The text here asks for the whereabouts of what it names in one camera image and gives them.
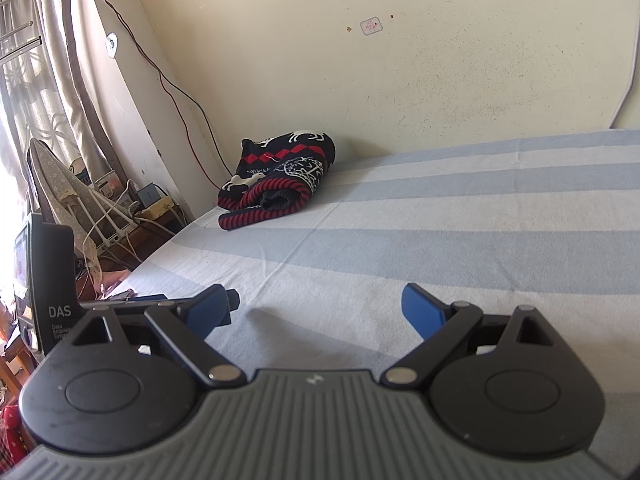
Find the cream painted wall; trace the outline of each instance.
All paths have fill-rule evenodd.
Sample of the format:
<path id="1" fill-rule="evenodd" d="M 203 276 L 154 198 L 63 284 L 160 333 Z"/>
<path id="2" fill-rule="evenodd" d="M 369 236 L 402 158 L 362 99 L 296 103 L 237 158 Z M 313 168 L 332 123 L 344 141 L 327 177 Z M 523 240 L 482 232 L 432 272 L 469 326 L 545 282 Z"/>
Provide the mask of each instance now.
<path id="1" fill-rule="evenodd" d="M 110 1 L 124 15 L 147 54 L 162 68 L 167 77 L 180 84 L 149 25 L 140 0 Z M 142 153 L 147 153 L 151 146 L 153 158 L 166 168 L 165 171 L 170 175 L 175 189 L 184 199 L 188 209 L 195 217 L 203 215 L 216 205 L 218 190 L 211 185 L 198 167 L 187 143 L 180 116 L 171 99 L 160 86 L 158 72 L 137 51 L 113 11 L 101 0 L 95 0 L 95 5 L 97 12 L 94 12 L 96 19 L 93 26 L 99 26 L 101 32 L 94 41 L 96 49 L 92 55 L 92 61 L 113 65 L 116 70 L 119 70 L 120 78 L 124 80 L 132 103 L 142 119 L 135 129 L 117 130 L 118 136 L 122 136 L 120 140 L 128 146 L 126 158 L 133 166 L 139 166 L 143 162 Z M 107 56 L 104 45 L 105 31 L 115 32 L 118 37 L 115 60 Z M 228 174 L 219 167 L 209 149 L 200 126 L 193 117 L 189 102 L 177 91 L 173 94 L 188 124 L 191 142 L 198 153 L 198 158 L 213 181 L 218 185 L 223 184 L 228 179 Z M 110 98 L 108 94 L 102 96 L 103 100 Z M 140 151 L 140 146 L 144 146 L 144 152 Z"/>
<path id="2" fill-rule="evenodd" d="M 139 187 L 155 182 L 188 206 L 146 132 L 117 63 L 106 55 L 94 0 L 72 0 L 72 19 L 87 91 L 127 176 Z"/>
<path id="3" fill-rule="evenodd" d="M 141 1 L 233 163 L 243 137 L 299 128 L 327 131 L 356 156 L 604 129 L 628 81 L 639 8 L 639 0 Z M 384 30 L 364 36 L 359 24 L 372 16 Z M 625 110 L 619 124 L 640 126 L 632 115 Z"/>
<path id="4" fill-rule="evenodd" d="M 637 128 L 640 126 L 640 59 L 636 62 L 633 86 L 616 119 L 616 128 Z"/>

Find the red fabric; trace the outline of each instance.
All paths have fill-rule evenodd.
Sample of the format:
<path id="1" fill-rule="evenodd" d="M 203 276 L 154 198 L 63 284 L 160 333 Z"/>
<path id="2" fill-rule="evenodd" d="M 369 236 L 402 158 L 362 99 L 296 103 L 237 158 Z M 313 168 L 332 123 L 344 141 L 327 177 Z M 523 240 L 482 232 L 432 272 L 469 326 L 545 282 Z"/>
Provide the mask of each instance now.
<path id="1" fill-rule="evenodd" d="M 0 442 L 0 472 L 9 471 L 27 456 L 27 450 L 20 439 L 20 411 L 11 405 L 2 410 L 1 429 L 4 435 Z"/>
<path id="2" fill-rule="evenodd" d="M 242 140 L 236 174 L 218 193 L 218 205 L 229 211 L 219 216 L 220 227 L 236 229 L 299 211 L 334 158 L 331 138 L 312 130 L 261 142 Z"/>

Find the black device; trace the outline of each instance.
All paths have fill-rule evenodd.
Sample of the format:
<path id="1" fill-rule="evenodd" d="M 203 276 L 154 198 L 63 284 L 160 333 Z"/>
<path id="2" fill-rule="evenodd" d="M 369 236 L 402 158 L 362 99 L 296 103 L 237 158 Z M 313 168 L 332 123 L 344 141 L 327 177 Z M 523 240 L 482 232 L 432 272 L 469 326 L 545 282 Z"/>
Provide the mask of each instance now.
<path id="1" fill-rule="evenodd" d="M 59 238 L 46 243 L 70 244 L 65 230 L 46 230 Z M 5 478 L 616 478 L 588 452 L 602 391 L 542 314 L 492 316 L 415 284 L 407 295 L 412 316 L 422 302 L 442 326 L 379 381 L 368 370 L 248 381 L 187 327 L 190 304 L 96 304 L 23 388 L 22 420 L 40 445 Z"/>
<path id="2" fill-rule="evenodd" d="M 158 192 L 156 184 L 153 183 L 148 184 L 147 186 L 140 189 L 140 191 L 137 193 L 137 196 L 138 200 L 140 200 L 140 203 L 142 204 L 142 209 L 146 209 L 162 198 L 160 196 L 160 193 Z"/>
<path id="3" fill-rule="evenodd" d="M 14 293 L 20 336 L 38 361 L 94 307 L 114 308 L 127 316 L 129 327 L 134 316 L 141 316 L 147 307 L 170 305 L 193 332 L 205 338 L 214 327 L 231 323 L 229 312 L 240 303 L 236 291 L 221 285 L 209 287 L 196 298 L 167 301 L 157 294 L 78 303 L 74 261 L 73 231 L 30 214 L 15 240 Z"/>

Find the black electrical wire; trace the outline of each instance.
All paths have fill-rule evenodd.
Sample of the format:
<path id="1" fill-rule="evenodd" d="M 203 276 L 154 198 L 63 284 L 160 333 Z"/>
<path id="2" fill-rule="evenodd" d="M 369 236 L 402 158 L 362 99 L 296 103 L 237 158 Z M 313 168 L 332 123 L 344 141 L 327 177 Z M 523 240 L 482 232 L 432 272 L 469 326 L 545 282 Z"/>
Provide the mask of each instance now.
<path id="1" fill-rule="evenodd" d="M 129 27 L 129 23 L 126 22 L 126 20 L 123 18 L 123 16 L 120 14 L 120 12 L 118 11 L 118 9 L 116 9 L 113 4 L 109 1 L 109 0 L 102 0 L 104 1 L 105 4 L 107 4 L 107 6 L 109 6 L 109 8 L 116 14 L 116 17 L 118 19 L 118 21 L 120 22 L 120 24 L 125 28 L 125 30 L 127 31 L 127 33 L 129 34 L 129 36 L 131 37 L 131 39 L 133 40 L 133 43 L 136 45 L 137 50 L 139 51 L 139 53 L 142 55 L 142 57 L 145 58 L 146 62 L 148 62 L 153 68 L 155 68 L 158 71 L 158 74 L 160 75 L 160 84 L 162 85 L 162 89 L 169 95 L 169 97 L 171 97 L 172 101 L 174 102 L 175 108 L 178 111 L 178 115 L 180 115 L 180 119 L 182 120 L 182 123 L 184 124 L 184 127 L 187 131 L 187 140 L 189 141 L 189 145 L 191 147 L 191 151 L 193 152 L 193 155 L 195 156 L 196 160 L 198 161 L 198 164 L 200 166 L 200 168 L 202 169 L 202 171 L 204 172 L 204 174 L 206 175 L 206 177 L 209 179 L 209 181 L 218 189 L 220 189 L 209 177 L 209 175 L 207 174 L 207 172 L 204 170 L 204 168 L 202 167 L 202 164 L 200 163 L 200 160 L 198 159 L 198 156 L 195 152 L 195 150 L 193 149 L 193 145 L 191 144 L 191 139 L 189 138 L 189 129 L 187 127 L 187 123 L 184 120 L 184 117 L 182 116 L 182 114 L 180 113 L 180 108 L 178 108 L 178 104 L 174 99 L 174 96 L 165 88 L 164 83 L 162 82 L 162 80 L 164 79 L 165 81 L 167 81 L 169 83 L 169 85 L 171 85 L 172 87 L 174 87 L 178 92 L 180 92 L 181 94 L 183 94 L 187 99 L 189 99 L 191 102 L 193 102 L 201 111 L 202 116 L 204 117 L 205 122 L 207 123 L 207 127 L 209 128 L 209 133 L 211 134 L 211 139 L 213 140 L 213 145 L 216 147 L 216 152 L 218 153 L 218 156 L 220 158 L 220 161 L 222 162 L 222 165 L 225 167 L 226 171 L 228 172 L 229 175 L 233 175 L 233 173 L 231 172 L 231 170 L 229 170 L 229 168 L 227 167 L 224 158 L 222 157 L 222 154 L 220 153 L 220 149 L 218 147 L 218 143 L 216 142 L 216 137 L 213 134 L 213 128 L 211 127 L 211 124 L 209 123 L 209 118 L 207 117 L 207 114 L 204 111 L 204 108 L 202 108 L 202 106 L 200 105 L 199 102 L 196 101 L 196 99 L 194 99 L 193 97 L 191 97 L 189 94 L 187 94 L 187 92 L 185 92 L 184 90 L 182 90 L 182 88 L 180 88 L 178 85 L 174 84 L 172 81 L 169 80 L 169 78 L 164 74 L 164 72 L 162 71 L 162 69 L 156 65 L 156 63 L 146 54 L 146 52 L 142 49 L 142 46 L 138 43 L 138 41 L 136 40 L 135 35 L 133 34 L 133 31 L 131 30 L 131 27 Z"/>
<path id="2" fill-rule="evenodd" d="M 162 234 L 159 234 L 160 231 L 158 232 L 153 231 L 151 227 L 148 227 L 147 225 L 145 225 L 145 222 L 141 222 L 140 219 L 137 218 L 135 215 L 133 216 L 133 221 L 138 225 L 138 227 L 142 227 L 145 231 L 149 231 L 151 234 L 156 235 L 158 238 L 162 238 L 162 240 L 164 240 L 165 242 L 168 242 L 169 240 L 171 240 L 171 237 L 167 235 L 165 232 L 162 232 Z"/>
<path id="3" fill-rule="evenodd" d="M 155 182 L 154 182 L 154 186 L 156 186 L 160 191 L 162 191 L 164 196 L 169 196 L 169 194 L 164 189 L 162 189 L 160 186 L 158 186 L 158 184 L 156 184 Z"/>

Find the bed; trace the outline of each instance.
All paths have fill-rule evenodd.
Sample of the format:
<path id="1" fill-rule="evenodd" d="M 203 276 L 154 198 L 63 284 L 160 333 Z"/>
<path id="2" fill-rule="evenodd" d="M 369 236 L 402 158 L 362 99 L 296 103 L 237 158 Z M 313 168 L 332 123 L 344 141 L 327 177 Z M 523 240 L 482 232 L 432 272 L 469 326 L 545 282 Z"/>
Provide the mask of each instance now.
<path id="1" fill-rule="evenodd" d="M 301 212 L 225 232 L 216 208 L 120 289 L 241 307 L 207 342 L 244 368 L 371 368 L 420 337 L 400 295 L 533 304 L 606 392 L 593 450 L 640 461 L 640 132 L 505 140 L 335 165 Z"/>

